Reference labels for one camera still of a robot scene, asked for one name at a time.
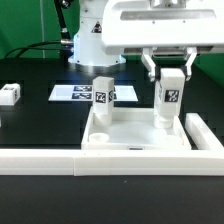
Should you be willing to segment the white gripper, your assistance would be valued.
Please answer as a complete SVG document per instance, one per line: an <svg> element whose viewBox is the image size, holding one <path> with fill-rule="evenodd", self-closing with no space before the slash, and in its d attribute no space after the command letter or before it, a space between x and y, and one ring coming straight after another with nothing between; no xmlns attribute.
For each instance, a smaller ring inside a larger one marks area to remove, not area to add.
<svg viewBox="0 0 224 224"><path fill-rule="evenodd" d="M224 0L187 0L184 8L161 7L153 0L109 0L102 22L102 48L108 54L142 49L141 61L151 82L160 67L151 48L184 48L186 80L199 52L224 52Z"/></svg>

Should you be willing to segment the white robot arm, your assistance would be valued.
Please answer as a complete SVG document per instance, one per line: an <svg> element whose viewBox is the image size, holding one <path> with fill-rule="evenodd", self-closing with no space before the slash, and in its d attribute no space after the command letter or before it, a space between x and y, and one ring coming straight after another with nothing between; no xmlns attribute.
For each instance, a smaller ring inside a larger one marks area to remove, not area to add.
<svg viewBox="0 0 224 224"><path fill-rule="evenodd" d="M157 56L182 56L184 73L199 54L224 53L224 0L79 0L73 65L89 72L139 55L152 80Z"/></svg>

